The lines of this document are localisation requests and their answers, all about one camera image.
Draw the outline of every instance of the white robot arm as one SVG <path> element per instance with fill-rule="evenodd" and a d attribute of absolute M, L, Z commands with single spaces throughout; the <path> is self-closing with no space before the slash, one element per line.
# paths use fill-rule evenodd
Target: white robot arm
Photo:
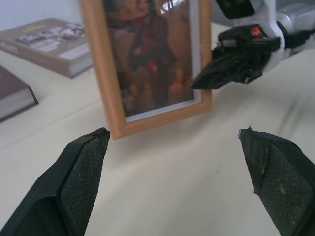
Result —
<path fill-rule="evenodd" d="M 276 0 L 216 0 L 235 27 L 218 36 L 213 61 L 191 84 L 218 89 L 248 84 L 305 49 L 315 49 L 315 2 L 276 10 Z"/>

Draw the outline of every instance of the book cover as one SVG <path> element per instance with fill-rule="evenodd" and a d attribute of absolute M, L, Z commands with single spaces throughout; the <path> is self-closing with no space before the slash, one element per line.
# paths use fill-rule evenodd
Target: book cover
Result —
<path fill-rule="evenodd" d="M 31 87 L 0 66 L 0 122 L 36 104 Z"/>
<path fill-rule="evenodd" d="M 92 66 L 83 25 L 54 18 L 0 32 L 0 49 L 70 78 Z"/>

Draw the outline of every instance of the table surface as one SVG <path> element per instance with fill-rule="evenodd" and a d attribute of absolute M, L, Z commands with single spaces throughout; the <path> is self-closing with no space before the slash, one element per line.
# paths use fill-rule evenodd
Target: table surface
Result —
<path fill-rule="evenodd" d="M 213 24 L 213 42 L 225 28 Z M 214 109 L 111 140 L 87 236 L 278 236 L 253 186 L 240 128 L 288 138 L 315 161 L 315 58 L 303 52 L 248 86 L 214 91 Z M 0 52 L 40 104 L 0 124 L 0 228 L 67 143 L 107 127 L 94 70 L 66 79 Z"/>

